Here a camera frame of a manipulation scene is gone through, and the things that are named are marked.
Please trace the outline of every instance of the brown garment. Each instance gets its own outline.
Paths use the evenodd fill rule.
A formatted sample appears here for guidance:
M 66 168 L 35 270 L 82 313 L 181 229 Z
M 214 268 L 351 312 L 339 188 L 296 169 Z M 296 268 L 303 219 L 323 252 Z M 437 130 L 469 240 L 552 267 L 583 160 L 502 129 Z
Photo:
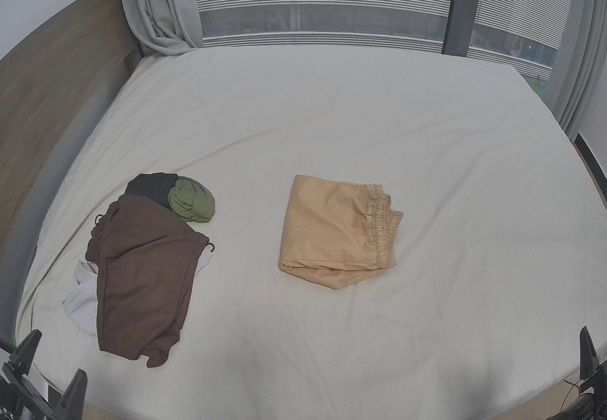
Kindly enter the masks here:
M 373 277 L 396 264 L 394 239 L 401 219 L 378 184 L 296 175 L 280 268 L 336 289 Z
M 193 275 L 209 238 L 174 212 L 136 195 L 113 202 L 91 232 L 86 259 L 99 267 L 99 349 L 160 366 L 179 340 Z

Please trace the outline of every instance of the brown pants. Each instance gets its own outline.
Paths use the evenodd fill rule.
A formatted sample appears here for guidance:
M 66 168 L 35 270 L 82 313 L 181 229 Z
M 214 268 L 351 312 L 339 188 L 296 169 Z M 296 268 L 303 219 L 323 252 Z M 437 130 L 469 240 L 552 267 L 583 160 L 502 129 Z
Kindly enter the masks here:
M 402 212 L 377 184 L 331 182 L 296 175 L 282 234 L 280 268 L 341 288 L 396 264 L 394 239 Z

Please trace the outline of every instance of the headboard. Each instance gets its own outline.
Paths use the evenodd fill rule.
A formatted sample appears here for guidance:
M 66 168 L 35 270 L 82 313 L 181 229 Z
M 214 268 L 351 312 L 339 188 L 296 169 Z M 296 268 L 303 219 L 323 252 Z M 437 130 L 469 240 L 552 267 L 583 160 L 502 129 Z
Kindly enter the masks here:
M 137 64 L 121 0 L 77 0 L 0 60 L 0 337 L 42 220 L 84 142 Z

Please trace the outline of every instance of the mattress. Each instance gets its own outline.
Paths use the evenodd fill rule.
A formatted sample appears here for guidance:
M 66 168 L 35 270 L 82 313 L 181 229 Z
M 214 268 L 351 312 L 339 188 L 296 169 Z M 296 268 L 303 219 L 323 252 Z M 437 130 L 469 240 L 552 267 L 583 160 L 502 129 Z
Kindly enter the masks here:
M 140 172 L 216 198 L 216 244 L 180 341 L 147 369 L 98 350 L 61 307 L 95 215 Z M 279 270 L 293 178 L 378 183 L 404 212 L 397 265 L 332 290 Z M 17 338 L 63 390 L 125 419 L 481 419 L 607 343 L 607 212 L 515 70 L 345 46 L 144 59 L 44 221 Z

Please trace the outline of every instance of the white bed sheet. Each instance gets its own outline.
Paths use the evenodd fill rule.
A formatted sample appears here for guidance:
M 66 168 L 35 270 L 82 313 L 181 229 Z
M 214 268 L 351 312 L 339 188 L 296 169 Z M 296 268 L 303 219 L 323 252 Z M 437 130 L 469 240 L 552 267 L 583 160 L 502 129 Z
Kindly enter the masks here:
M 61 308 L 94 217 L 140 172 L 213 192 L 217 245 L 181 340 L 146 369 Z M 335 291 L 279 270 L 295 174 L 376 182 L 404 211 L 397 266 Z M 342 46 L 148 58 L 46 217 L 18 339 L 59 389 L 127 419 L 483 418 L 607 342 L 607 213 L 572 145 L 511 67 Z

